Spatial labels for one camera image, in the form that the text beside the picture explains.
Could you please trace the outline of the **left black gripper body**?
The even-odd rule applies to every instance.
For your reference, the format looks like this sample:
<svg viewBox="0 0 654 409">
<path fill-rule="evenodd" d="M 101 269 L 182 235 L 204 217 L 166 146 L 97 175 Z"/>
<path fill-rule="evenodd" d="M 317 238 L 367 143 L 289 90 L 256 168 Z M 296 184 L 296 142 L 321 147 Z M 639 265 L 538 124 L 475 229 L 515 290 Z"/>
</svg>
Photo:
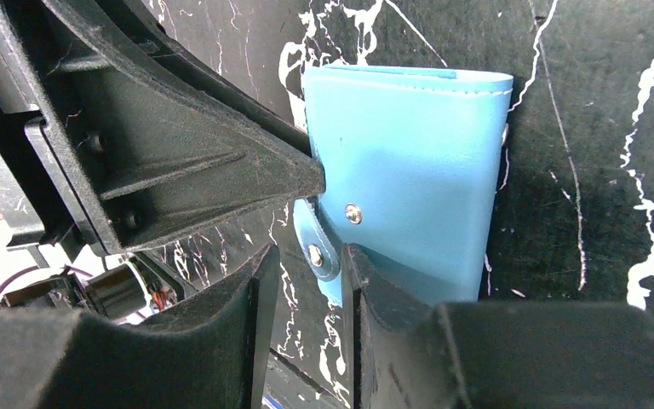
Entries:
<svg viewBox="0 0 654 409">
<path fill-rule="evenodd" d="M 66 241 L 113 252 L 113 218 L 86 199 L 113 166 L 113 111 L 77 77 L 106 61 L 41 1 L 0 1 L 0 211 L 15 249 Z"/>
</svg>

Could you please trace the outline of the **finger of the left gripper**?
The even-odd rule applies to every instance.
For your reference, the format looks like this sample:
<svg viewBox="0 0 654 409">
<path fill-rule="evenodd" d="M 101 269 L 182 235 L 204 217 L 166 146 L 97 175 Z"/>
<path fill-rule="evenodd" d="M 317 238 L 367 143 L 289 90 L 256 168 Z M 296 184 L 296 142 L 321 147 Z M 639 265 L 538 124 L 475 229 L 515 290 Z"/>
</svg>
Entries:
<svg viewBox="0 0 654 409">
<path fill-rule="evenodd" d="M 113 252 L 141 251 L 322 193 L 322 166 L 152 60 L 102 1 L 41 1 L 106 61 L 77 77 L 113 111 L 113 166 L 84 193 L 113 218 Z"/>
<path fill-rule="evenodd" d="M 100 7 L 132 42 L 154 42 L 157 49 L 147 55 L 181 81 L 242 113 L 308 157 L 312 155 L 306 132 L 263 106 L 165 34 L 141 1 L 102 1 Z"/>
</svg>

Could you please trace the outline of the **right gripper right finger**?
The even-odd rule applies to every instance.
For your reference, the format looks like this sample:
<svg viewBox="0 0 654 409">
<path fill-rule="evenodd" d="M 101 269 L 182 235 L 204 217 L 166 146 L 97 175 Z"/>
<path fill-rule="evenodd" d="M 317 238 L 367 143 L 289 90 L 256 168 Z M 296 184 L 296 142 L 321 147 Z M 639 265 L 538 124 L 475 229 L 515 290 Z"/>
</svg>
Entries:
<svg viewBox="0 0 654 409">
<path fill-rule="evenodd" d="M 342 249 L 355 408 L 654 408 L 654 319 L 613 302 L 441 302 Z"/>
</svg>

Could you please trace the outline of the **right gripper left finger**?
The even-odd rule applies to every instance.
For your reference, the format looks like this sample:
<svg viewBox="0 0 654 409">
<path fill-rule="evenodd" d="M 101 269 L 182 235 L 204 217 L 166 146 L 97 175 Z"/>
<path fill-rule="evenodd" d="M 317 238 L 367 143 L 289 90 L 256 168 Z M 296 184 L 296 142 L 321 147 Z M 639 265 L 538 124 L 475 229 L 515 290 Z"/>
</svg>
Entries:
<svg viewBox="0 0 654 409">
<path fill-rule="evenodd" d="M 139 325 L 80 309 L 0 309 L 0 408 L 258 408 L 280 253 Z"/>
</svg>

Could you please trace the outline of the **blue leather card holder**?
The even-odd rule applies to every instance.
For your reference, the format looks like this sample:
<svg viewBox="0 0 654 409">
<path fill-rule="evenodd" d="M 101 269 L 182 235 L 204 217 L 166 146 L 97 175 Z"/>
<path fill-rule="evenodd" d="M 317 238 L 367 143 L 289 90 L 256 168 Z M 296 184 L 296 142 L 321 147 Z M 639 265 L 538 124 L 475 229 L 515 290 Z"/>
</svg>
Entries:
<svg viewBox="0 0 654 409">
<path fill-rule="evenodd" d="M 476 301 L 513 77 L 329 64 L 301 83 L 325 190 L 293 223 L 322 295 L 341 305 L 341 249 L 356 244 L 424 303 Z"/>
</svg>

